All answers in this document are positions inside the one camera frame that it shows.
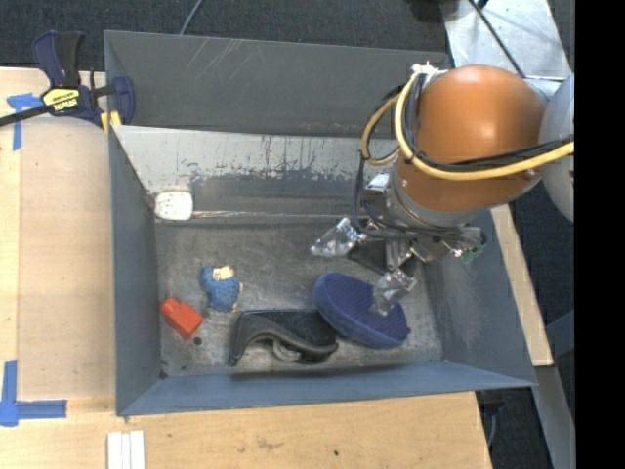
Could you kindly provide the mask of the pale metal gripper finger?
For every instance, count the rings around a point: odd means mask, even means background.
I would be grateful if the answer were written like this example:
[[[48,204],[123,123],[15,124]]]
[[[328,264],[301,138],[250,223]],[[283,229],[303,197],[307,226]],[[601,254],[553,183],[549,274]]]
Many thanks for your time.
[[[372,313],[386,316],[416,286],[416,278],[402,269],[385,272],[373,285]]]
[[[350,218],[344,217],[314,241],[310,252],[316,257],[345,257],[366,239],[367,234],[357,228]]]

